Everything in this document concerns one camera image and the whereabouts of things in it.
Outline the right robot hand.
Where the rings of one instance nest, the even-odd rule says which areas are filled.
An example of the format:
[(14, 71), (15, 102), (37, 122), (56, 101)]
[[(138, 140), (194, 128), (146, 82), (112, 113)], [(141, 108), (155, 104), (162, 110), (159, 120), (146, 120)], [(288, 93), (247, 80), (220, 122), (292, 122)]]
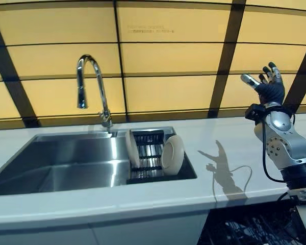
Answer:
[(263, 72), (267, 78), (260, 74), (259, 81), (249, 74), (242, 74), (240, 78), (258, 93), (262, 105), (267, 103), (281, 105), (285, 97), (285, 88), (279, 69), (273, 62), (269, 62), (268, 66), (263, 67)]

